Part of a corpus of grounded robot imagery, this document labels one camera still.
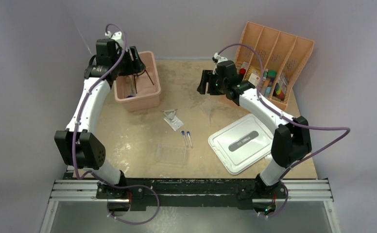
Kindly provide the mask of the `clay pipe triangle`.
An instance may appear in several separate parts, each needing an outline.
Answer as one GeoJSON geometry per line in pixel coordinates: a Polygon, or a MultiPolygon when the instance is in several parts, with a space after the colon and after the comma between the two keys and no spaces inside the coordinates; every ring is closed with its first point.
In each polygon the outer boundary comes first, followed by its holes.
{"type": "Polygon", "coordinates": [[[169,121],[172,121],[175,117],[176,111],[177,109],[164,110],[163,114],[166,119],[168,119],[169,121]]]}

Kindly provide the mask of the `white paper packet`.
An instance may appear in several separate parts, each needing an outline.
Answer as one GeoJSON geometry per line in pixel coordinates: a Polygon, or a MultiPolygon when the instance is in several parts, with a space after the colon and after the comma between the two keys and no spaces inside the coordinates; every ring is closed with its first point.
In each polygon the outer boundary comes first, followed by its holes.
{"type": "Polygon", "coordinates": [[[174,131],[177,131],[184,125],[177,116],[174,116],[172,119],[169,119],[168,117],[164,117],[163,119],[171,126],[174,131]]]}

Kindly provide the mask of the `graduated cylinder blue base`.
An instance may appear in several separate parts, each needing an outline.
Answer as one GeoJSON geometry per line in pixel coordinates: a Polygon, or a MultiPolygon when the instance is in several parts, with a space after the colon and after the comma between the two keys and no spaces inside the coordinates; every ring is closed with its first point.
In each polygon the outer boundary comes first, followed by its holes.
{"type": "Polygon", "coordinates": [[[137,95],[136,76],[130,75],[125,79],[125,94],[127,98],[135,97],[137,95]]]}

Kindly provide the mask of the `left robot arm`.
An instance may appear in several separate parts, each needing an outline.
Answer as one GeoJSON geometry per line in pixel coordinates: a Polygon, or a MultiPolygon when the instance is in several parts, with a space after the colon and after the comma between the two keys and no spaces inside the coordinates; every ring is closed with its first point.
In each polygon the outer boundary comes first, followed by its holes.
{"type": "Polygon", "coordinates": [[[56,131],[54,141],[68,166],[98,179],[117,199],[127,194],[130,186],[124,173],[106,160],[102,142],[95,136],[95,128],[103,102],[118,76],[132,75],[145,69],[135,47],[127,47],[125,39],[105,38],[96,41],[93,55],[84,71],[83,91],[73,117],[64,130],[56,131]]]}

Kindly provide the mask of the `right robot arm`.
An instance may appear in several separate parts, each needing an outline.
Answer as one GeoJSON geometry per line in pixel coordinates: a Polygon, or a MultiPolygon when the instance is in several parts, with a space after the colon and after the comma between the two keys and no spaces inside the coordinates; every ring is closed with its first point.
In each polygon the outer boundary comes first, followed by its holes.
{"type": "Polygon", "coordinates": [[[260,197],[272,194],[286,169],[312,151],[308,121],[302,116],[293,117],[265,100],[255,85],[242,79],[233,61],[218,62],[213,70],[203,70],[197,92],[225,95],[256,116],[273,134],[272,161],[256,177],[255,191],[260,197]]]}

